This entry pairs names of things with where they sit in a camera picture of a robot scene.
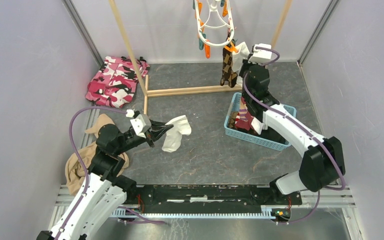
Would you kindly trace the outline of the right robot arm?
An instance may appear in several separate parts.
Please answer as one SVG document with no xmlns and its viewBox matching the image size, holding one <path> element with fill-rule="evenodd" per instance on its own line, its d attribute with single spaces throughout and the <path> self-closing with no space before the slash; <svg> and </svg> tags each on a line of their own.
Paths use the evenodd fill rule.
<svg viewBox="0 0 384 240">
<path fill-rule="evenodd" d="M 289 142 L 300 154 L 300 168 L 275 179 L 269 189 L 269 199 L 282 204 L 289 194 L 309 190 L 317 192 L 340 180 L 339 189 L 346 186 L 345 162 L 341 141 L 311 130 L 291 115 L 269 92 L 270 74 L 263 63 L 242 60 L 239 75 L 243 78 L 242 98 L 247 111 Z"/>
</svg>

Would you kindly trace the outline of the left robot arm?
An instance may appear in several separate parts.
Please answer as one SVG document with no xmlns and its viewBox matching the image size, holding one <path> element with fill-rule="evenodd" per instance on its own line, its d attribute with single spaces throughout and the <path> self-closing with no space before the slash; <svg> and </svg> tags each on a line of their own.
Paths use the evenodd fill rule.
<svg viewBox="0 0 384 240">
<path fill-rule="evenodd" d="M 121 132 L 114 124 L 98 130 L 97 148 L 81 188 L 67 211 L 51 230 L 41 231 L 38 240 L 87 240 L 94 237 L 121 204 L 137 198 L 136 181 L 120 174 L 126 161 L 120 154 L 143 143 L 150 147 L 174 126 L 145 121 L 145 130 L 137 135 L 134 127 Z"/>
</svg>

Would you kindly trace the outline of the white sock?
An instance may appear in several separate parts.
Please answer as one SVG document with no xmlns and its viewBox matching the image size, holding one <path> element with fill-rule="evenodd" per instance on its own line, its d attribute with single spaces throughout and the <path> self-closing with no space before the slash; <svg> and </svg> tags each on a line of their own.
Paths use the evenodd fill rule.
<svg viewBox="0 0 384 240">
<path fill-rule="evenodd" d="M 252 129 L 258 134 L 261 135 L 262 131 L 265 130 L 265 124 L 259 121 L 256 117 L 252 118 L 250 123 Z"/>
<path fill-rule="evenodd" d="M 182 137 L 192 133 L 192 128 L 186 115 L 175 117 L 165 125 L 172 125 L 172 128 L 166 132 L 166 138 L 161 149 L 164 152 L 173 153 L 181 146 Z"/>
<path fill-rule="evenodd" d="M 243 59 L 247 59 L 248 55 L 250 54 L 249 48 L 245 41 L 239 43 L 236 47 L 237 52 L 232 53 L 232 71 L 236 73 L 237 79 L 236 84 L 240 87 L 243 86 L 243 78 L 239 76 L 239 72 L 241 70 L 241 67 L 243 65 Z"/>
</svg>

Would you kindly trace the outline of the white plastic clip hanger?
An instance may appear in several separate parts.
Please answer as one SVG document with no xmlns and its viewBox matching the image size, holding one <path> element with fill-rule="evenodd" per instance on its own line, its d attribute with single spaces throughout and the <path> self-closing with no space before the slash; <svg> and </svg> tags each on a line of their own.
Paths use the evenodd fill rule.
<svg viewBox="0 0 384 240">
<path fill-rule="evenodd" d="M 229 0 L 193 0 L 192 9 L 196 21 L 198 48 L 205 57 L 211 57 L 211 48 L 224 48 L 236 52 L 234 36 L 236 28 Z M 209 32 L 226 31 L 224 41 L 212 40 Z"/>
</svg>

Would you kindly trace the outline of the brown argyle sock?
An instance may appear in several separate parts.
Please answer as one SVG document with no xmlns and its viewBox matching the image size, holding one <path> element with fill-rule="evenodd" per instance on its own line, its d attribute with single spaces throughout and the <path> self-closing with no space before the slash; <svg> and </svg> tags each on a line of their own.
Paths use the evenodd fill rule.
<svg viewBox="0 0 384 240">
<path fill-rule="evenodd" d="M 220 85 L 224 86 L 225 83 L 228 84 L 230 88 L 233 88 L 237 84 L 238 74 L 233 71 L 233 53 L 226 49 L 222 49 L 222 70 L 221 70 L 221 79 Z"/>
</svg>

